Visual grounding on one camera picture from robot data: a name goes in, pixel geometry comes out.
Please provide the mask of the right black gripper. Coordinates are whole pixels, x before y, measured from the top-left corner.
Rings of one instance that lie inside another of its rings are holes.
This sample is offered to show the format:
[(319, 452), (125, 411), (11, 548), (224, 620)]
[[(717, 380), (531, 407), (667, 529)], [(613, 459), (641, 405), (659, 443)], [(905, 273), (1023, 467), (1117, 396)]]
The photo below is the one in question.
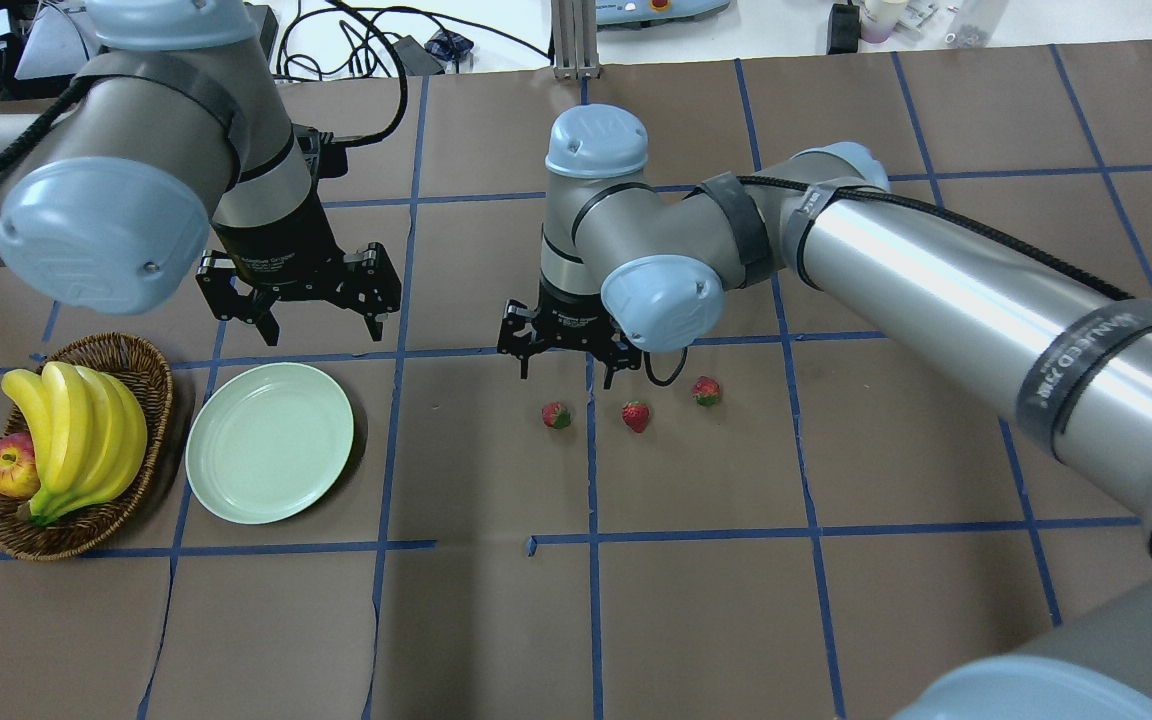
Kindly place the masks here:
[(529, 378), (531, 357), (553, 348), (593, 355), (604, 366), (604, 389), (612, 388), (617, 372), (643, 366), (643, 351), (628, 341), (596, 293), (577, 295), (541, 285), (535, 306), (508, 300), (497, 353), (516, 357), (521, 381)]

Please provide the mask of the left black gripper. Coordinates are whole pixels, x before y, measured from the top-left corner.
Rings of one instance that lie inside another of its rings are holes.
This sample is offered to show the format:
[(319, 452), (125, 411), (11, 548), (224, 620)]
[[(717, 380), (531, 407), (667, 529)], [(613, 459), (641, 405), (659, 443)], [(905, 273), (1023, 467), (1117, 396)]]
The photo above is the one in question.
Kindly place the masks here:
[(388, 314), (401, 309), (396, 265), (378, 242), (347, 252), (338, 247), (320, 205), (302, 205), (274, 223), (215, 223), (221, 250), (209, 250), (195, 274), (212, 314), (250, 323), (276, 347), (278, 302), (325, 301), (361, 314), (367, 338), (380, 342)]

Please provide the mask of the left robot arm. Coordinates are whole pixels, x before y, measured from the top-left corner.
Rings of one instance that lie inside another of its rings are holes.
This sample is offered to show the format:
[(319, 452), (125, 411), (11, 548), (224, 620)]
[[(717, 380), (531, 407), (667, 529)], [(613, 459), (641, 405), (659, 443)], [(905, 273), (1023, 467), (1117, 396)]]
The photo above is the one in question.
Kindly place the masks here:
[(285, 109), (242, 1), (90, 1), (99, 53), (38, 114), (0, 114), (0, 268), (103, 314), (145, 314), (194, 276), (219, 323), (276, 344), (279, 302), (361, 314), (402, 283), (380, 243), (338, 247), (320, 179), (353, 138)]

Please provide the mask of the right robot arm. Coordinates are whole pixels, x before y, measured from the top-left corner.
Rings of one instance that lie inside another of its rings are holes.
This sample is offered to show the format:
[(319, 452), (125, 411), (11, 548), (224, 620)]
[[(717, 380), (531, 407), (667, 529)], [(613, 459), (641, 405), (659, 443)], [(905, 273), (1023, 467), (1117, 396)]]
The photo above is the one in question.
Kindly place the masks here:
[[(609, 374), (713, 329), (727, 291), (791, 270), (973, 392), (1142, 521), (1152, 558), (1152, 300), (1002, 232), (890, 194), (859, 143), (660, 200), (617, 106), (550, 129), (538, 305), (497, 348), (564, 348)], [(1041, 638), (938, 679), (902, 719), (1152, 719), (1152, 579)]]

